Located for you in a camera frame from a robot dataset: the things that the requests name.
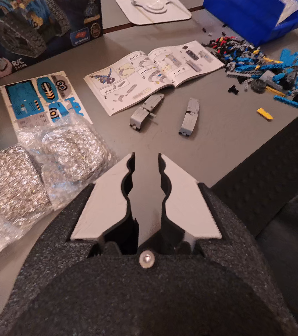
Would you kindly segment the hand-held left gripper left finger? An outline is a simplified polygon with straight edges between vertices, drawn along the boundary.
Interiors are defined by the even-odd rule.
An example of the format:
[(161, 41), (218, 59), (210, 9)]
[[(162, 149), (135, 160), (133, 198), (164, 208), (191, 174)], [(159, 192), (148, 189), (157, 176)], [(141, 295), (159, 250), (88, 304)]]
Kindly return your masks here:
[(93, 241), (101, 250), (107, 242), (115, 242), (122, 254), (137, 253), (139, 225), (133, 218), (129, 199), (134, 171), (133, 152), (95, 181), (71, 241)]

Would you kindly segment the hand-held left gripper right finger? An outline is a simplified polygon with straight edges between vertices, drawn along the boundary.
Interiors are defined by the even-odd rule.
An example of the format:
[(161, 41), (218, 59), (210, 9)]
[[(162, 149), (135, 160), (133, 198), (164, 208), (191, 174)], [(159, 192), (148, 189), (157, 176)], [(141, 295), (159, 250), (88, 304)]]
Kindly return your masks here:
[(158, 170), (164, 192), (160, 231), (168, 247), (176, 250), (185, 243), (193, 251), (197, 241), (221, 241), (218, 216), (206, 185), (162, 153), (158, 155)]

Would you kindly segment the pile of small brick parts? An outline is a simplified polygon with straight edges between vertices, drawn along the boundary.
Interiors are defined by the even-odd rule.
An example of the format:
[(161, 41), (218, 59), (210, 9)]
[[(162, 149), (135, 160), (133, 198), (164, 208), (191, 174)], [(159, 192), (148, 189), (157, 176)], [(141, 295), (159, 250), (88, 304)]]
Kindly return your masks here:
[(274, 100), (298, 108), (298, 52), (285, 48), (279, 60), (272, 59), (260, 47), (224, 32), (201, 45), (225, 65), (227, 77), (236, 78), (245, 91), (268, 91)]

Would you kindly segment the grey desk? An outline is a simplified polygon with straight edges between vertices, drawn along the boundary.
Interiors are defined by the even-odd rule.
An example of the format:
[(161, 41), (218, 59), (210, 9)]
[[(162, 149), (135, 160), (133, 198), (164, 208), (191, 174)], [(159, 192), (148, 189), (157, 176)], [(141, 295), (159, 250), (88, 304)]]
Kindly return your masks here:
[[(298, 109), (275, 101), (271, 94), (255, 94), (240, 89), (238, 95), (228, 93), (236, 81), (224, 70), (189, 81), (176, 90), (164, 89), (165, 99), (158, 115), (142, 131), (129, 126), (132, 107), (108, 116), (84, 81), (92, 72), (105, 68), (130, 52), (180, 45), (198, 40), (207, 43), (221, 32), (232, 33), (200, 6), (201, 2), (185, 1), (195, 11), (187, 21), (150, 26), (126, 24), (126, 18), (113, 1), (102, 1), (103, 37), (71, 49), (58, 56), (0, 79), (0, 86), (64, 70), (83, 103), (94, 127), (107, 144), (123, 158), (136, 154), (134, 187), (130, 201), (134, 217), (140, 225), (139, 243), (143, 243), (160, 227), (161, 203), (158, 153), (163, 153), (199, 182), (212, 187), (243, 160), (261, 147), (298, 116)], [(190, 98), (199, 100), (199, 116), (189, 137), (179, 135)], [(257, 113), (263, 108), (273, 116), (265, 120)], [(0, 93), (0, 149), (17, 142), (12, 123)]]

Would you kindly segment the crumpled clear plastic bag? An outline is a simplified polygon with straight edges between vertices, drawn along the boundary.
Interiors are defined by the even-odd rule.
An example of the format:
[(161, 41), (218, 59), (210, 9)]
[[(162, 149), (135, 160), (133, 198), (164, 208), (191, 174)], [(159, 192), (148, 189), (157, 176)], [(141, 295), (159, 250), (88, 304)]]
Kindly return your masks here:
[(83, 118), (22, 128), (16, 136), (32, 158), (53, 210), (63, 208), (118, 162), (115, 152)]
[(51, 211), (34, 158), (21, 145), (0, 150), (0, 252)]

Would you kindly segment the black perforated panel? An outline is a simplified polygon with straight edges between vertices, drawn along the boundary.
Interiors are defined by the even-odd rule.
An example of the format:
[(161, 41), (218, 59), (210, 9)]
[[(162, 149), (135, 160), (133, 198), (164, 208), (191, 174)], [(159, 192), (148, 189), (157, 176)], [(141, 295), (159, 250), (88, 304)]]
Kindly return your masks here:
[(298, 117), (211, 190), (256, 237), (298, 191)]

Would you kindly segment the grey brick panel assembly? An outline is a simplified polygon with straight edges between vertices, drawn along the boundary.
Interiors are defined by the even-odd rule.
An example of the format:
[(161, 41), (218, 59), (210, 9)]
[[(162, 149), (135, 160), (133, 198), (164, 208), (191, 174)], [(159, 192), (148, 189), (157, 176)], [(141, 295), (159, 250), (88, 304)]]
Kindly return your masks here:
[(163, 101), (164, 97), (164, 94), (156, 93), (147, 98), (144, 103), (131, 115), (130, 127), (136, 131), (140, 131), (141, 126), (147, 117), (155, 118), (156, 115), (153, 111)]

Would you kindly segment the yellow wedge brick piece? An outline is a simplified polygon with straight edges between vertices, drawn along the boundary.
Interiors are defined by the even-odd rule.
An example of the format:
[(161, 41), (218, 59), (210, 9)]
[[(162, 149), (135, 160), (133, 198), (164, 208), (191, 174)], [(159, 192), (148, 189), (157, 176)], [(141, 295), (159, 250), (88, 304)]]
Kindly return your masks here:
[(263, 108), (258, 108), (256, 111), (260, 116), (262, 116), (267, 121), (272, 121), (274, 119), (273, 116)]

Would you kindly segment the blue sticker sheet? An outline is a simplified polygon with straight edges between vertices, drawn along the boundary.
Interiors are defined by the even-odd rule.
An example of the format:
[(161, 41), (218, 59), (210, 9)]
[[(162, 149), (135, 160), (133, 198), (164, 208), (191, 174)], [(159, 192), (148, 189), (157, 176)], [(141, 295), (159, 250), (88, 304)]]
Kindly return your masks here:
[(51, 126), (72, 114), (92, 125), (64, 71), (7, 84), (0, 91), (15, 134), (24, 128)]

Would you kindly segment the open instruction booklet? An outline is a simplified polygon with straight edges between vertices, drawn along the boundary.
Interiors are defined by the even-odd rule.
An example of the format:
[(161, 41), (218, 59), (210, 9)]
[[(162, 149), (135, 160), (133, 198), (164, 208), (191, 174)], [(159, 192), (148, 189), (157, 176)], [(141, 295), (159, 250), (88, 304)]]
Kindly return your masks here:
[(84, 77), (105, 112), (115, 115), (160, 89), (177, 88), (191, 79), (224, 67), (198, 41), (160, 47), (149, 54), (135, 51), (114, 64)]

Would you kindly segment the dark blue toy box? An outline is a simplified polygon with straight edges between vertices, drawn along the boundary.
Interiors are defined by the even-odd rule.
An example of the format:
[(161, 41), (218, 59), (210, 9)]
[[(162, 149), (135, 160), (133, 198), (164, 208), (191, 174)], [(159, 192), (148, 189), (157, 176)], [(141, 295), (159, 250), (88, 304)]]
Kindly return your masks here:
[(0, 78), (102, 35), (99, 0), (0, 0)]

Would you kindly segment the blue plastic bin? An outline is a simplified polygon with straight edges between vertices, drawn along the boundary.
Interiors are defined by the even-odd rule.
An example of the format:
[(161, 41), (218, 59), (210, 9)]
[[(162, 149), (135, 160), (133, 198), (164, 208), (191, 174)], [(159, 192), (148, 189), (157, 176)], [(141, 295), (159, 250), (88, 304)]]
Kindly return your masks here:
[(203, 7), (255, 46), (298, 28), (298, 10), (277, 23), (285, 8), (278, 0), (205, 0)]

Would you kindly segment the small clear plastic bag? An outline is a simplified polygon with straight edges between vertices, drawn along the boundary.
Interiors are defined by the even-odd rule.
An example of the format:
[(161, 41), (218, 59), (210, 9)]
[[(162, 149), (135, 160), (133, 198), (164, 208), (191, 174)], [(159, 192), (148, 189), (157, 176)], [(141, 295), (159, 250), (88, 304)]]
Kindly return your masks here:
[(277, 21), (276, 27), (285, 21), (289, 16), (298, 11), (298, 0), (280, 0), (285, 6)]

